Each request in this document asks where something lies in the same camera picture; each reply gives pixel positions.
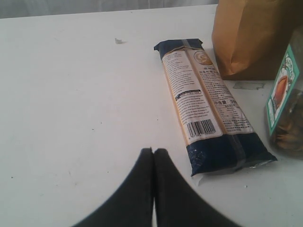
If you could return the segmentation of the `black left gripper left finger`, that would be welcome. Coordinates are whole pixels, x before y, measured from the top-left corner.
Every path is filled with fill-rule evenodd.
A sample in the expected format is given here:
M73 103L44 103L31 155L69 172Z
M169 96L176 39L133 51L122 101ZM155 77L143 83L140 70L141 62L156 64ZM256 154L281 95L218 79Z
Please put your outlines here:
M151 227L154 203L154 157L143 148L131 172L99 208L76 227Z

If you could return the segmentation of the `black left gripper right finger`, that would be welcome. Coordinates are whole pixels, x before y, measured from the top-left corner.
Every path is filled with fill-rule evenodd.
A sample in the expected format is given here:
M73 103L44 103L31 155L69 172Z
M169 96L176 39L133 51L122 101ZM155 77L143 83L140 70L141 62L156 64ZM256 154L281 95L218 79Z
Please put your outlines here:
M232 227L233 221L204 201L186 182L168 151L154 152L154 198L159 227Z

